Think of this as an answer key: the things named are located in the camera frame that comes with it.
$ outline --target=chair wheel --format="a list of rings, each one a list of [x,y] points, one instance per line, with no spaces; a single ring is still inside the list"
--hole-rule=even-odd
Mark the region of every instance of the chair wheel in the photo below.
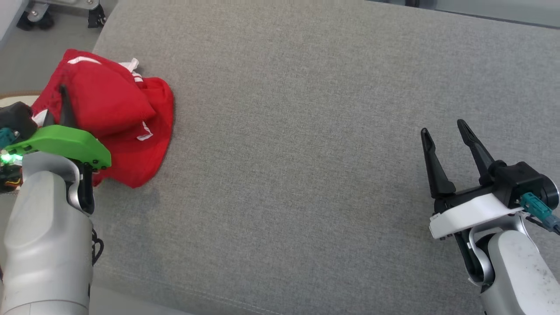
[[[105,22],[107,22],[107,17],[105,17],[105,11],[103,11],[103,7],[101,5],[98,5],[90,10],[87,18],[87,28],[94,29],[97,27],[103,27]]]
[[[24,31],[30,31],[33,28],[33,26],[35,26],[35,24],[27,18],[27,13],[24,12],[21,15],[20,20],[17,22],[16,26],[18,29]]]
[[[43,18],[39,20],[39,22],[37,22],[37,26],[42,30],[48,30],[49,28],[54,26],[53,17],[49,12],[45,12]]]

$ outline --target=cable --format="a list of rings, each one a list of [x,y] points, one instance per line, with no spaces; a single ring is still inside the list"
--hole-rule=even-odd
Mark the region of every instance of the cable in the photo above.
[[[540,222],[539,220],[535,219],[535,217],[534,217],[533,215],[526,216],[526,217],[525,217],[525,220],[527,220],[527,221],[529,221],[529,222],[531,222],[531,223],[534,223],[534,224],[538,225],[539,227],[541,227],[541,228],[543,228],[543,229],[545,229],[545,230],[547,230],[547,231],[549,230],[549,229],[547,229],[547,227],[546,227],[542,222]],[[555,226],[553,227],[553,230],[552,230],[551,232],[554,232],[554,233],[560,235],[560,226],[555,225]]]
[[[95,229],[92,230],[93,235],[92,235],[92,241],[93,241],[93,252],[92,252],[92,259],[91,262],[93,265],[95,265],[95,263],[97,262],[97,260],[99,259],[99,257],[101,257],[101,254],[103,254],[103,249],[105,248],[105,244],[103,243],[103,240],[101,240],[100,238],[97,237],[97,232],[95,232]],[[95,253],[95,245],[99,244],[99,251],[97,251],[97,254]]]

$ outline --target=teal connector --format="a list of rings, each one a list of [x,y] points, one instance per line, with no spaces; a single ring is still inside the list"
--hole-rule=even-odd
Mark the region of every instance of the teal connector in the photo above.
[[[9,128],[0,129],[0,149],[3,149],[16,141],[16,136]]]
[[[553,215],[552,209],[538,199],[533,193],[528,192],[521,196],[520,203],[521,207],[539,219],[547,230],[553,232],[560,229],[560,219]]]

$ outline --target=white stripe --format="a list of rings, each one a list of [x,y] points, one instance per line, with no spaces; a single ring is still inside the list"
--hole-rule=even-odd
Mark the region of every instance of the white stripe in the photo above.
[[[144,140],[149,139],[150,137],[153,136],[153,133],[150,131],[150,129],[148,128],[148,125],[146,125],[145,122],[142,122],[142,126],[144,126],[144,130],[146,130],[150,134],[136,137],[136,139],[138,139],[140,141],[144,141]]]
[[[69,60],[68,63],[69,64],[76,64],[80,61],[89,61],[89,62],[94,62],[94,63],[97,63],[97,64],[101,64],[101,62],[99,62],[95,59],[92,59],[92,58],[89,58],[89,57],[84,57],[84,56],[79,56],[79,57],[76,57],[72,60]]]
[[[39,112],[39,114],[33,116],[33,121],[37,124],[37,126],[42,127],[43,124],[45,123],[45,118],[46,118],[46,109],[43,109],[42,111]]]
[[[121,66],[125,67],[129,72],[132,72],[133,70],[138,68],[138,65],[140,63],[138,62],[138,59],[132,58],[132,61],[130,61],[130,62],[119,62],[119,64]]]

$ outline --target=gray fabric surface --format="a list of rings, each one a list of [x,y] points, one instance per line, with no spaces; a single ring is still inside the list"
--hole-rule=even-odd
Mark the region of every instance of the gray fabric surface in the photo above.
[[[175,126],[154,180],[97,189],[96,283],[195,314],[481,314],[430,237],[419,131],[458,189],[458,118],[560,181],[559,43],[373,2],[120,2],[94,53],[166,80]],[[559,277],[558,237],[529,230]]]

